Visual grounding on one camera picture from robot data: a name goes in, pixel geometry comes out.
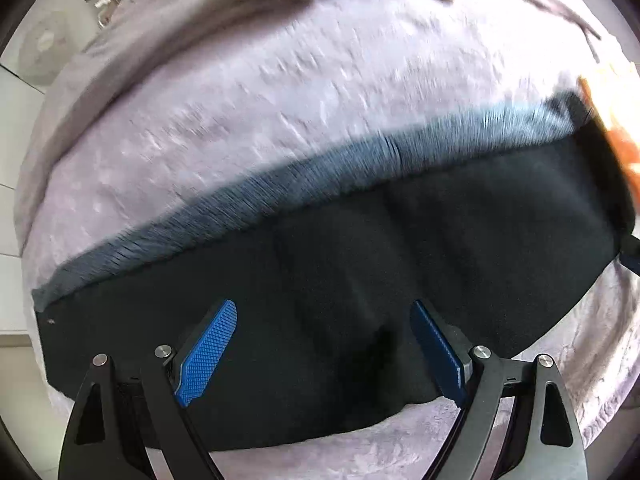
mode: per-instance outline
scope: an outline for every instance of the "black strap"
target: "black strap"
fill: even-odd
[[[631,272],[640,276],[640,240],[626,235],[620,244],[620,263]]]

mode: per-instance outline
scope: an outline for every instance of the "blue textured pad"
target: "blue textured pad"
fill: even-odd
[[[175,397],[183,408],[204,393],[237,323],[236,304],[226,300],[180,368],[180,382]]]
[[[462,407],[466,399],[462,363],[421,301],[412,304],[409,324],[441,393]]]

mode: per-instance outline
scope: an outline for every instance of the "floor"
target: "floor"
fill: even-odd
[[[620,41],[630,60],[640,62],[640,43],[610,0],[585,0]],[[38,0],[0,55],[0,415],[44,480],[57,478],[65,421],[51,408],[30,347],[2,348],[25,333],[18,244],[12,222],[14,189],[30,131],[48,86],[27,84],[20,73],[20,48],[28,31],[51,12],[63,12],[69,40],[81,50],[98,34],[95,9],[84,0]],[[587,450],[591,480],[606,480],[640,428],[640,408],[619,412]]]

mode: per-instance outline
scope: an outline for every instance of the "black metal frame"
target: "black metal frame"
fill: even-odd
[[[0,418],[0,472],[8,480],[40,480]]]
[[[462,408],[424,480],[473,478],[503,397],[514,397],[515,402],[492,478],[586,480],[580,431],[551,357],[541,354],[529,363],[473,347],[459,329],[446,325],[433,307],[420,301],[412,305],[411,320],[444,395],[459,386],[466,391],[463,397],[452,395]],[[202,324],[197,330],[203,330]],[[189,346],[195,340],[191,337]],[[140,382],[146,405],[176,480],[224,480],[174,396],[174,367],[180,365],[177,356],[189,349],[161,358],[150,353],[143,360]],[[156,478],[132,403],[125,389],[118,386],[116,363],[108,356],[90,366],[82,383],[66,431],[58,478]]]

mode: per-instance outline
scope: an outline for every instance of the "metal bolt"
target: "metal bolt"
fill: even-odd
[[[169,357],[171,352],[173,352],[173,349],[169,345],[160,345],[156,348],[154,354],[156,357],[164,359],[165,357]]]
[[[538,362],[545,368],[551,368],[554,365],[554,360],[551,356],[542,354],[538,356]]]
[[[491,350],[489,350],[486,346],[476,346],[474,348],[474,354],[476,357],[481,359],[488,359],[491,357]]]
[[[96,357],[94,357],[94,360],[92,362],[94,366],[102,366],[108,360],[109,358],[107,357],[107,354],[98,354]]]

